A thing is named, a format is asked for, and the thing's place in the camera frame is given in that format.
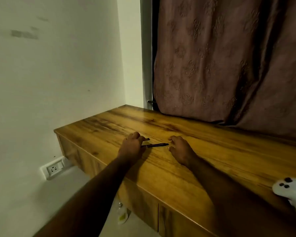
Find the person's right hand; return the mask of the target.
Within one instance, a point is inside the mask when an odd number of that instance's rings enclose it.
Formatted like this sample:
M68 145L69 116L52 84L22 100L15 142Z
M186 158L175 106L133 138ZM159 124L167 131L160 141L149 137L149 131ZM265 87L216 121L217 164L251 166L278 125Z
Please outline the person's right hand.
M170 146L175 147L177 150L177 155L173 155L173 157L178 163L190 169L194 160L197 159L198 156L193 151L189 143L181 136L174 135L169 137L169 141L171 142Z

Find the person's left hand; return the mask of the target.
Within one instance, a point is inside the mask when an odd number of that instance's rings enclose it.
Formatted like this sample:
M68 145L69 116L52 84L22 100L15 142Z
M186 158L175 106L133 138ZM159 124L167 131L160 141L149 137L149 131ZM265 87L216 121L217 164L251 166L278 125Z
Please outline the person's left hand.
M125 145L125 139L118 151L118 162L127 167L132 167L139 159L141 159L146 147L128 147Z

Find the white wall socket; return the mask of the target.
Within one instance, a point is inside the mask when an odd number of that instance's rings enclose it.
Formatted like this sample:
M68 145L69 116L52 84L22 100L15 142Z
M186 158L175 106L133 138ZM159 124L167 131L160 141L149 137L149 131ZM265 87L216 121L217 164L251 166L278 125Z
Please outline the white wall socket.
M53 179L57 174L61 173L66 168L66 158L59 157L40 167L40 172L45 180Z

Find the wooden cabinet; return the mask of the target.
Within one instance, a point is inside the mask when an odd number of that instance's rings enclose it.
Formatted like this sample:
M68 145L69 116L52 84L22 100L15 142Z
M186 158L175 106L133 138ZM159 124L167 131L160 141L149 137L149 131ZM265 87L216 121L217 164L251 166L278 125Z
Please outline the wooden cabinet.
M63 155L89 177L99 174L133 132L166 143L181 135L217 169L255 192L289 220L296 213L272 192L285 177L296 178L296 141L124 105L54 130ZM162 237L223 237L213 204L193 174L168 147L149 148L124 178L119 200Z

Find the person's right forearm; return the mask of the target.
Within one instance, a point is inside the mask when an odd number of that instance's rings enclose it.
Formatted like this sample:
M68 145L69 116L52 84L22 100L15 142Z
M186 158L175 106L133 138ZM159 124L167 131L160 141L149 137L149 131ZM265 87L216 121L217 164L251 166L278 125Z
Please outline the person's right forearm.
M192 156L186 166L209 195L226 235L296 237L296 223L205 160Z

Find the person's left forearm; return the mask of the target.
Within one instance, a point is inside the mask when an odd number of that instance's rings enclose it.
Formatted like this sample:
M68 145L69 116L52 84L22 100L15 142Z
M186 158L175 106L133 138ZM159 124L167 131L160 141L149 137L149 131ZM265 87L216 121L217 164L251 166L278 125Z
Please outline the person's left forearm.
M33 237L98 237L115 195L140 159L118 156L85 184Z

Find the grey window frame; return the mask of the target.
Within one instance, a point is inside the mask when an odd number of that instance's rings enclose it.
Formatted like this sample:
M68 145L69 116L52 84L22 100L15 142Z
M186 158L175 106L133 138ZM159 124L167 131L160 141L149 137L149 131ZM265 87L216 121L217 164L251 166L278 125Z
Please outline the grey window frame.
M153 61L152 61L152 0L140 0L141 46L142 46L142 79L144 108L153 110L147 103L153 100Z

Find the white handheld controller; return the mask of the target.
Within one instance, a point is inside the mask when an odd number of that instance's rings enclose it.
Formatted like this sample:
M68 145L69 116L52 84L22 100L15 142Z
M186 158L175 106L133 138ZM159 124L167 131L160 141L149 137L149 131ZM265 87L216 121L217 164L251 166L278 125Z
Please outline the white handheld controller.
M286 177L272 186L274 194L287 198L296 210L296 178Z

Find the brown patterned curtain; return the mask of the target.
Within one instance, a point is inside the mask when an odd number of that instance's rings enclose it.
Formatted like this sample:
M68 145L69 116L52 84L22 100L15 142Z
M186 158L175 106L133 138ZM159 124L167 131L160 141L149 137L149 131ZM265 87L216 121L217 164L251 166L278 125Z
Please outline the brown patterned curtain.
M163 114L296 141L296 0L160 0Z

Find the clear plastic bottle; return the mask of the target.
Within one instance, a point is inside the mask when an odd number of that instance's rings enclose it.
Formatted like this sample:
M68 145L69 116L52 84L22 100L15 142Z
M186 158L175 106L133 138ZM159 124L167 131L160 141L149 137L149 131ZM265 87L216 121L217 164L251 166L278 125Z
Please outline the clear plastic bottle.
M128 220L128 209L122 202L118 203L117 220L118 225L124 224Z

